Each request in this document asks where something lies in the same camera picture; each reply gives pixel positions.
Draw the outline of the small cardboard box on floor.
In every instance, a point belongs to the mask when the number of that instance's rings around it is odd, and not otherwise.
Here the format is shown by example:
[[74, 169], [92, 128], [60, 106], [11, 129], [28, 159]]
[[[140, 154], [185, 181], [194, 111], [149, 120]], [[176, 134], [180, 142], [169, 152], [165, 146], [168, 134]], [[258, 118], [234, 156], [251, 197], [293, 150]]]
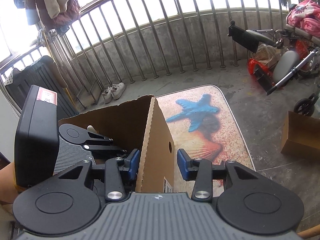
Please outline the small cardboard box on floor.
[[319, 161], [319, 119], [288, 111], [281, 136], [280, 152]]

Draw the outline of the red plastic bag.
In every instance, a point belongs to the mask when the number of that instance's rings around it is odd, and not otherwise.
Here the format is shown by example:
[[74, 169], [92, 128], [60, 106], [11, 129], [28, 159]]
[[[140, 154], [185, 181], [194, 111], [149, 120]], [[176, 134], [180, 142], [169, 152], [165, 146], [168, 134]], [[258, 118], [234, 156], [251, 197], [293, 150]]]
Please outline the red plastic bag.
[[248, 61], [247, 61], [247, 69], [248, 69], [248, 72], [252, 76], [253, 79], [258, 81], [258, 78], [254, 74], [255, 69], [256, 69], [256, 65], [259, 66], [259, 69], [261, 69], [263, 71], [263, 74], [266, 77], [268, 77], [270, 80], [272, 80], [272, 72], [269, 70], [267, 65], [263, 64], [262, 62], [260, 62], [260, 61], [258, 61], [256, 59], [249, 58]]

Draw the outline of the seashell print table mat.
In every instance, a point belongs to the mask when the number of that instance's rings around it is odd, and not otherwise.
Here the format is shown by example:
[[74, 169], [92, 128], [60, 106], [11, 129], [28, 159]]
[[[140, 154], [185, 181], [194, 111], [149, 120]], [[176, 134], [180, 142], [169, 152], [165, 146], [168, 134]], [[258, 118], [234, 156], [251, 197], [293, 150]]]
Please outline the seashell print table mat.
[[205, 85], [157, 97], [175, 150], [213, 164], [234, 160], [255, 169], [252, 157], [222, 90]]

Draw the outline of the brown cardboard box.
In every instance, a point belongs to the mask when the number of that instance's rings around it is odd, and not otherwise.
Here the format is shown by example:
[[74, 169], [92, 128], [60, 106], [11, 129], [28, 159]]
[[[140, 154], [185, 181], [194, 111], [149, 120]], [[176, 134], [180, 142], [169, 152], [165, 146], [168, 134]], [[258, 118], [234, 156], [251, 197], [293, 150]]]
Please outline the brown cardboard box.
[[91, 125], [127, 151], [141, 151], [136, 192], [172, 193], [174, 187], [174, 141], [158, 101], [153, 95], [115, 106], [61, 119], [59, 124], [82, 128]]

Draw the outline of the green dropper bottle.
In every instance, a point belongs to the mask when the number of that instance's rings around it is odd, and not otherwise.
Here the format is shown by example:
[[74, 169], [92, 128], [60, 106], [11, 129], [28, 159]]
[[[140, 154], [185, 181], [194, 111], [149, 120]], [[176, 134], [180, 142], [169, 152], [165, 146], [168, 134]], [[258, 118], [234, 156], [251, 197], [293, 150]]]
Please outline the green dropper bottle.
[[92, 125], [88, 125], [87, 130], [92, 133], [97, 133], [97, 130]]

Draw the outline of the metal balcony railing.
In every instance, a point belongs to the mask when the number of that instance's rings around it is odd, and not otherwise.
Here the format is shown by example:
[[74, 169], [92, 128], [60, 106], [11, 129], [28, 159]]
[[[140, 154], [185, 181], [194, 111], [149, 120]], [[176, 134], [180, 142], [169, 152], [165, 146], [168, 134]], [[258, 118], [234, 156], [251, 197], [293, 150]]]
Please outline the metal balcony railing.
[[1, 83], [48, 55], [67, 95], [86, 108], [114, 83], [237, 66], [246, 52], [227, 37], [228, 24], [274, 37], [297, 0], [78, 1], [80, 18], [57, 32], [29, 25], [14, 0], [1, 0]]

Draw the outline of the wheelchair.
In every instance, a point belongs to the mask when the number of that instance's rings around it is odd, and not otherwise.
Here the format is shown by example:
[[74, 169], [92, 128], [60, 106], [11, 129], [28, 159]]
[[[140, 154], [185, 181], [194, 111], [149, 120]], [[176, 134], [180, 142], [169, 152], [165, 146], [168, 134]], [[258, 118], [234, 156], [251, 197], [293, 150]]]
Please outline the wheelchair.
[[[296, 5], [290, 5], [289, 12]], [[314, 77], [313, 93], [300, 99], [293, 108], [297, 114], [312, 116], [319, 103], [319, 37], [288, 25], [286, 20], [287, 17], [282, 30], [244, 30], [231, 21], [228, 36], [248, 50], [249, 58], [267, 65], [272, 72], [272, 80], [263, 74], [258, 65], [254, 72], [267, 95], [293, 79]]]

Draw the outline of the white sneakers pair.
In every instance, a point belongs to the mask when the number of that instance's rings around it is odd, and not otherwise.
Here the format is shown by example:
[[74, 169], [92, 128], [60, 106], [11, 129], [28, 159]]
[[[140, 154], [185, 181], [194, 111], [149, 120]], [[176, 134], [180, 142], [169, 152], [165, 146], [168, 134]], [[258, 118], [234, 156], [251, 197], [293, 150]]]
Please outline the white sneakers pair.
[[104, 103], [110, 103], [112, 100], [118, 100], [126, 89], [125, 83], [113, 84], [102, 93]]

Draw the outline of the hanging brown and white jackets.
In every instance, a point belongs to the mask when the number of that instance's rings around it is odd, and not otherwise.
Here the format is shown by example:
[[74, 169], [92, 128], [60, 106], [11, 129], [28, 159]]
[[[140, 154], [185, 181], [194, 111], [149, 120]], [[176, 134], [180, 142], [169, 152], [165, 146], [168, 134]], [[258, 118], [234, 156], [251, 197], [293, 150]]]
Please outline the hanging brown and white jackets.
[[78, 0], [24, 0], [29, 25], [41, 22], [46, 31], [62, 36], [80, 18]]

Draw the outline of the black suitcase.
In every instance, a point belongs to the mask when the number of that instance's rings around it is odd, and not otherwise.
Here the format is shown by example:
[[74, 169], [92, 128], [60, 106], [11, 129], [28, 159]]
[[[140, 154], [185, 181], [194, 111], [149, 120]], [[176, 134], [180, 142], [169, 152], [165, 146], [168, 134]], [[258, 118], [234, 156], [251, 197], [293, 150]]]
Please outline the black suitcase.
[[22, 71], [14, 68], [4, 83], [6, 90], [20, 108], [23, 107], [32, 85], [57, 92], [59, 120], [79, 114], [68, 93], [68, 85], [51, 57], [45, 55]]

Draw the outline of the pink blanket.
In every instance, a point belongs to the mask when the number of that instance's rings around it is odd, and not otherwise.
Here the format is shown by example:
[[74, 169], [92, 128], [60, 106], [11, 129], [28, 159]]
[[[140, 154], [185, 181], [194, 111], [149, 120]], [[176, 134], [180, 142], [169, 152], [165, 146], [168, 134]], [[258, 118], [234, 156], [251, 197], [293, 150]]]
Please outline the pink blanket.
[[296, 5], [287, 16], [287, 24], [319, 37], [320, 7], [312, 0], [304, 0]]

